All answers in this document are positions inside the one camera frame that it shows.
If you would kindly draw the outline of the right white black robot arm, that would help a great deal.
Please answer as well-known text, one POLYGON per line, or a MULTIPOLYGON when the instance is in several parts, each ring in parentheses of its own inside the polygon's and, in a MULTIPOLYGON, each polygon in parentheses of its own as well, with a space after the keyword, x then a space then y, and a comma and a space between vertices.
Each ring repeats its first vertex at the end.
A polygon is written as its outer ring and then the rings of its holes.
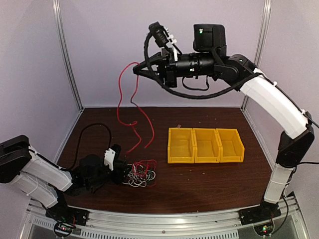
POLYGON ((228 56, 225 28, 220 24, 195 24, 193 53, 183 54, 168 30, 158 22, 149 25, 144 42, 144 61, 133 68, 138 76, 156 81, 177 97, 208 100, 236 90, 254 100, 283 128, 275 168, 261 205, 256 208, 259 219, 267 219, 274 211, 293 170, 312 145, 317 124, 311 114, 302 110, 280 87, 248 58, 241 54, 228 56), (209 95, 177 92, 178 78, 207 76, 223 80, 228 87, 209 95))

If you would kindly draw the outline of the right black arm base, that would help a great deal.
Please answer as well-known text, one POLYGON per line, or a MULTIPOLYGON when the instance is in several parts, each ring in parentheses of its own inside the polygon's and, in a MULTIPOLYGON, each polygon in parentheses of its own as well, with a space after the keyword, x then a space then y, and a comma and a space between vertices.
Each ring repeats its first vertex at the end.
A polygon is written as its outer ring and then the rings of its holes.
POLYGON ((278 203, 271 204, 268 202, 262 202, 258 206, 240 209, 238 214, 241 225, 248 225, 267 221, 274 217, 279 217, 281 215, 281 211, 278 203))

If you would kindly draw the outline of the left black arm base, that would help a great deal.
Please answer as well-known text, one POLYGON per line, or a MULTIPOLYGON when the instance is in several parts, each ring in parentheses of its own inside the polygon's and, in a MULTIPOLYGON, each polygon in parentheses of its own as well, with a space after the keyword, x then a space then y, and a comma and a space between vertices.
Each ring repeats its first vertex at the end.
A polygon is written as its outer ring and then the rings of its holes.
POLYGON ((69 207, 67 210, 46 209, 45 216, 54 219, 56 222, 65 223, 72 226, 86 226, 89 211, 84 209, 78 209, 69 207))

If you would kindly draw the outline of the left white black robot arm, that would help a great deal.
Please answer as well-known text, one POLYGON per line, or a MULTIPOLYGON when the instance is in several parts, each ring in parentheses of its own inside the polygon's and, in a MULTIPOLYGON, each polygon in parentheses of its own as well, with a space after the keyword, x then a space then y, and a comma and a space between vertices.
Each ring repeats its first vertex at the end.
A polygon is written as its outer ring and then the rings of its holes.
POLYGON ((122 183, 130 168, 119 159, 120 152, 121 147, 114 144, 103 158, 90 154, 74 169, 66 169, 37 152, 27 136, 19 135, 0 144, 0 182, 18 187, 53 218, 67 221, 73 213, 65 195, 95 193, 109 181, 122 183))

